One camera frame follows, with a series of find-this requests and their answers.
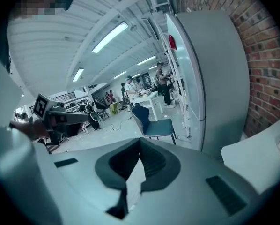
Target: brick wall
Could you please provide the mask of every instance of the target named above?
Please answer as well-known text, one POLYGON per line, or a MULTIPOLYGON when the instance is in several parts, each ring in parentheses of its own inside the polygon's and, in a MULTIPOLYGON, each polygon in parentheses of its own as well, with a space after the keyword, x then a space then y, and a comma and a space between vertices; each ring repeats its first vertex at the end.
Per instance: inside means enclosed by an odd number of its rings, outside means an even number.
POLYGON ((224 10, 248 61, 250 102, 245 133, 252 136, 280 119, 280 31, 259 0, 177 0, 178 12, 224 10))

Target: white ceiling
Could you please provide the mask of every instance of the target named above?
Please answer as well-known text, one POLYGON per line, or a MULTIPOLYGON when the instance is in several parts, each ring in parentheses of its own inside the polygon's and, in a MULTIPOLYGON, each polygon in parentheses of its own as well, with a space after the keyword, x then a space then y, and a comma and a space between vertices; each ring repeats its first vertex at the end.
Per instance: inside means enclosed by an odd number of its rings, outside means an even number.
MULTIPOLYGON (((82 85, 108 83, 123 71, 133 76, 147 71, 159 60, 165 61, 161 42, 154 40, 142 20, 152 17, 150 7, 150 0, 74 0, 70 9, 61 14, 11 22, 10 54, 22 89, 33 96, 39 92, 53 94, 82 85), (121 22, 129 28, 99 53, 92 53, 98 42, 121 22), (136 31, 130 31, 133 25, 137 26, 136 31), (137 66, 154 55, 156 60, 137 66), (82 79, 72 82, 78 68, 84 68, 82 79)), ((165 32, 166 23, 161 23, 165 32)))

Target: red object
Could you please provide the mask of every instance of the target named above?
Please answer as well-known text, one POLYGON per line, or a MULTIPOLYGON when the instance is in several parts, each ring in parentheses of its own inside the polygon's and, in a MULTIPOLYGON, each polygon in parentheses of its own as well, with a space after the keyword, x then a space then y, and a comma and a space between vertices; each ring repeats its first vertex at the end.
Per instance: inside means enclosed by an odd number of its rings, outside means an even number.
POLYGON ((171 49, 175 49, 175 50, 177 49, 176 43, 174 41, 174 38, 171 35, 169 35, 169 43, 170 43, 170 48, 171 49))

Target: black pants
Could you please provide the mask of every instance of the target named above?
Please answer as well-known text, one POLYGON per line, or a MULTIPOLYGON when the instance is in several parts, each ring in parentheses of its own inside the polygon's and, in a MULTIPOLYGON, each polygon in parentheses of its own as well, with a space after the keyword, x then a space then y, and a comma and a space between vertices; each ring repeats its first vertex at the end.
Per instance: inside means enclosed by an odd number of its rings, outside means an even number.
POLYGON ((163 90, 162 90, 162 86, 161 85, 158 85, 158 92, 162 95, 162 96, 164 96, 164 94, 163 94, 163 90))
POLYGON ((167 85, 161 85, 161 89, 162 89, 163 94, 164 94, 164 102, 167 105, 170 105, 171 104, 171 100, 170 100, 170 92, 169 92, 168 86, 167 85))

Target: white table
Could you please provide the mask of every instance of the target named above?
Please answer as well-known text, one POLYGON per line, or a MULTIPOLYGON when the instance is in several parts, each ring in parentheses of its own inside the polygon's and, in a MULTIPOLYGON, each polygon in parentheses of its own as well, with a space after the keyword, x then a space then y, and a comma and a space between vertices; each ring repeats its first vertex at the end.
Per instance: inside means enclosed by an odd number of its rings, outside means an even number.
POLYGON ((160 101, 160 98, 158 97, 158 91, 156 92, 152 92, 149 96, 147 97, 139 97, 139 98, 135 98, 132 100, 132 103, 133 105, 135 106, 136 103, 142 103, 142 102, 146 102, 146 101, 149 101, 149 105, 146 105, 145 107, 151 107, 152 110, 153 110, 153 113, 154 113, 154 116, 155 116, 155 120, 158 121, 157 119, 157 114, 155 113, 155 107, 154 107, 154 103, 153 103, 153 100, 156 99, 158 100, 158 103, 159 103, 159 106, 160 106, 160 110, 161 110, 161 113, 163 113, 163 109, 162 109, 162 105, 161 105, 161 101, 160 101))

